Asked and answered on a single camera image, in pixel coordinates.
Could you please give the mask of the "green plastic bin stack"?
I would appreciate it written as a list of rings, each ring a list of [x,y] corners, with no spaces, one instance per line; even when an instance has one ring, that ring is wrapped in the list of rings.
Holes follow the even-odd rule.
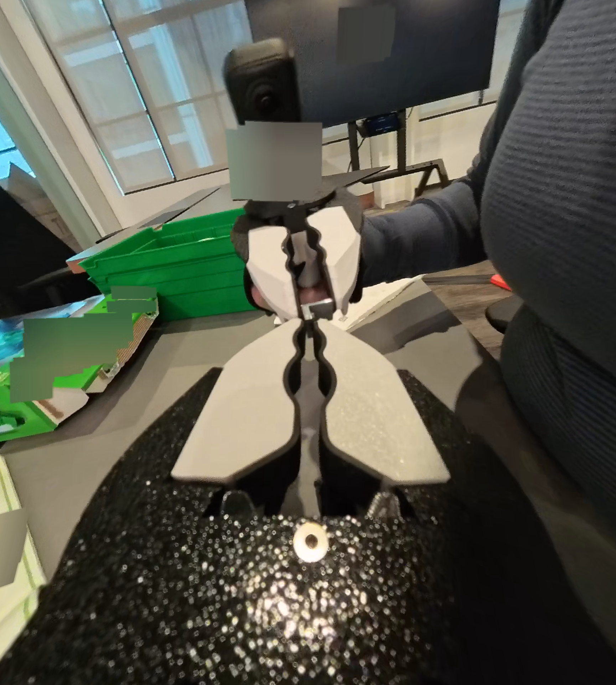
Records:
[[[147,227],[81,261],[105,295],[115,286],[157,291],[164,321],[253,311],[230,233],[242,208]]]

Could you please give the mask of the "grey desk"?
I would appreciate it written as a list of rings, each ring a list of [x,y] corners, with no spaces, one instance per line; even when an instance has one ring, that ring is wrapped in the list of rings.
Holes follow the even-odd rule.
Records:
[[[424,286],[354,330],[398,367],[450,483],[402,517],[209,518],[177,486],[218,367],[261,314],[160,325],[57,433],[2,450],[47,579],[0,684],[616,684],[616,534]]]

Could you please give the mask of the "person's dark clothed torso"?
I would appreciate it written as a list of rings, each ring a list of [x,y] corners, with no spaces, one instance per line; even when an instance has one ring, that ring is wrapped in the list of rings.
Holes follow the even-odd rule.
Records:
[[[616,1],[533,1],[495,110],[480,224],[523,304],[502,374],[616,528]]]

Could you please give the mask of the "black monitor stand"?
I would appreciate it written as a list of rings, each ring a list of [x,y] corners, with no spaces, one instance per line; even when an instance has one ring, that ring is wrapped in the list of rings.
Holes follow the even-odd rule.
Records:
[[[383,136],[388,133],[396,135],[396,167],[381,167],[377,171],[372,168],[362,176],[362,180],[369,184],[389,181],[398,177],[405,177],[420,173],[420,181],[413,196],[421,197],[428,187],[433,173],[439,177],[441,188],[447,187],[451,181],[442,159],[432,159],[419,164],[407,163],[407,110],[396,110],[383,115],[371,116],[360,121],[350,121],[347,124],[347,135],[350,152],[350,170],[361,171],[360,144],[369,138]]]

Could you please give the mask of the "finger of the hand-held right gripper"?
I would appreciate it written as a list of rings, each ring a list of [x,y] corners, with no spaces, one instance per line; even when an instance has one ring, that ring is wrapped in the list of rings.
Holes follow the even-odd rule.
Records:
[[[309,237],[314,240],[317,265],[328,297],[339,316],[348,313],[355,294],[361,263],[363,214],[356,205],[323,208],[308,217]]]
[[[300,319],[297,287],[290,268],[286,227],[267,225],[248,233],[246,272],[251,282],[250,300],[286,322]]]

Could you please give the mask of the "person's right forearm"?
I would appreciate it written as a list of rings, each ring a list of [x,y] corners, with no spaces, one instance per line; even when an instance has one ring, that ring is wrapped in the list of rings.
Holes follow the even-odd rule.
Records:
[[[364,287],[459,269],[487,259],[474,189],[459,179],[402,210],[365,217]]]

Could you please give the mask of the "large window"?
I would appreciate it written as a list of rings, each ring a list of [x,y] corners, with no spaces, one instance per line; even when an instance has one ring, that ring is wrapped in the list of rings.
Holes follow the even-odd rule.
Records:
[[[486,88],[414,107],[497,96],[525,5],[500,1]],[[124,195],[226,168],[223,64],[252,41],[245,1],[0,1],[2,67],[32,69],[74,136],[82,121]]]

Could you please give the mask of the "black monitor screen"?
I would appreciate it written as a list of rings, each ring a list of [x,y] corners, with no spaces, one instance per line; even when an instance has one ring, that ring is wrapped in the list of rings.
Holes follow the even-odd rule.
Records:
[[[246,1],[254,41],[293,52],[302,119],[323,127],[483,90],[499,1]]]

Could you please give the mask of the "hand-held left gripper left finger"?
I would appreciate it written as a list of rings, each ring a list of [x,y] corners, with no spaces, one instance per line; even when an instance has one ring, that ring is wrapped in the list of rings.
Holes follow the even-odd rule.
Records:
[[[301,359],[301,331],[301,321],[287,321],[227,361],[173,466],[173,479],[231,484],[298,445],[289,372]]]

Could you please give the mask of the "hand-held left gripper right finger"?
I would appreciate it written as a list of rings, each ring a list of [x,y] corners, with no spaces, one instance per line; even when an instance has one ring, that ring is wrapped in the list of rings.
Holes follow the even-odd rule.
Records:
[[[334,455],[393,486],[443,484],[450,474],[397,368],[329,321],[315,323],[320,434]]]

